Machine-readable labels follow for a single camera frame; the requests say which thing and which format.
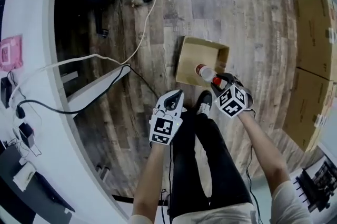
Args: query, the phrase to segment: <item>wooden floor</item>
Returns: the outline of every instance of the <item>wooden floor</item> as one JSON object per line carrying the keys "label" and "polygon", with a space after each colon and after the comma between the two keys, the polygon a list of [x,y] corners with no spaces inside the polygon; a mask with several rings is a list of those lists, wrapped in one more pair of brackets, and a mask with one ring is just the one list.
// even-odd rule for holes
{"label": "wooden floor", "polygon": [[[57,27],[58,60],[100,53],[125,60],[136,48],[151,5],[142,1],[117,0],[104,13],[107,39],[95,34],[93,15],[78,23],[63,21]],[[296,22],[293,0],[158,0],[149,19],[144,42],[130,64],[161,95],[181,88],[185,103],[192,105],[201,88],[175,82],[181,40],[184,35],[206,38],[230,47],[227,72],[237,76],[254,97],[257,121],[286,158],[290,171],[306,167],[321,156],[320,149],[304,154],[281,130],[288,107],[296,59]],[[104,60],[88,60],[67,66],[80,77],[70,82],[70,94],[116,65]],[[134,74],[116,84],[95,105],[75,117],[82,142],[92,163],[107,165],[111,174],[107,185],[111,194],[133,197],[137,179],[146,162],[148,120],[155,105],[149,89]],[[228,119],[215,107],[212,118],[218,123],[233,160],[245,174],[250,142],[237,118]],[[196,145],[202,185],[212,192],[207,158],[199,141]],[[168,189],[165,161],[163,187]],[[262,174],[255,155],[249,172]]]}

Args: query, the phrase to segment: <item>forearm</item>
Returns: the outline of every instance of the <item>forearm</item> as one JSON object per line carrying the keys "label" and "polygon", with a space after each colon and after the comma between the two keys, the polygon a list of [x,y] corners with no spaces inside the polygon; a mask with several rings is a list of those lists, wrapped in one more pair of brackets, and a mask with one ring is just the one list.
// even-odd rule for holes
{"label": "forearm", "polygon": [[268,135],[248,112],[244,111],[238,117],[248,133],[270,191],[273,193],[280,183],[289,180],[286,162]]}
{"label": "forearm", "polygon": [[154,143],[134,197],[133,215],[143,215],[154,223],[162,189],[165,146]]}

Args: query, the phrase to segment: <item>leg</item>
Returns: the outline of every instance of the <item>leg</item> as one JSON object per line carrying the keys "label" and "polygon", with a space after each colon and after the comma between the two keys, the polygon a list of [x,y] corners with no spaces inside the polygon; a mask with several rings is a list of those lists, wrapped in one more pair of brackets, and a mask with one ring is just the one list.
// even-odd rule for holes
{"label": "leg", "polygon": [[173,186],[170,218],[209,209],[195,160],[194,116],[182,113],[183,123],[173,139]]}
{"label": "leg", "polygon": [[211,208],[252,203],[217,124],[203,113],[196,116],[195,122],[196,135],[206,151],[211,171],[213,186]]}

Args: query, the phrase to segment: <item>black sneaker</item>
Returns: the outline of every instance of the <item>black sneaker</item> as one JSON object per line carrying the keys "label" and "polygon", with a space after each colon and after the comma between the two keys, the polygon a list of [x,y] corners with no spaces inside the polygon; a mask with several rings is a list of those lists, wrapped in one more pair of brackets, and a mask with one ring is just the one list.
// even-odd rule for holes
{"label": "black sneaker", "polygon": [[198,109],[196,114],[205,114],[207,117],[210,114],[210,109],[212,107],[212,102],[213,102],[213,97],[212,93],[209,90],[203,91],[199,98],[198,101],[196,102],[195,108]]}

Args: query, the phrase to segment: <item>desk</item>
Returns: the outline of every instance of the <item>desk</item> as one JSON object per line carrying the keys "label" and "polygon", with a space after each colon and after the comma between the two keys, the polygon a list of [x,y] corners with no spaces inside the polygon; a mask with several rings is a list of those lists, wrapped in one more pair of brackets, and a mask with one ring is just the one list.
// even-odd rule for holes
{"label": "desk", "polygon": [[[54,37],[54,0],[6,0],[2,39],[23,35],[24,65],[14,70],[19,82],[31,71],[57,62]],[[58,68],[44,71],[22,87],[27,98],[70,110]],[[125,223],[127,215],[108,194],[95,172],[72,116],[54,113],[42,106],[26,105],[25,121],[36,131],[35,142],[42,155],[29,153],[31,161],[52,187],[89,223]],[[0,104],[0,139],[11,140],[12,110]]]}

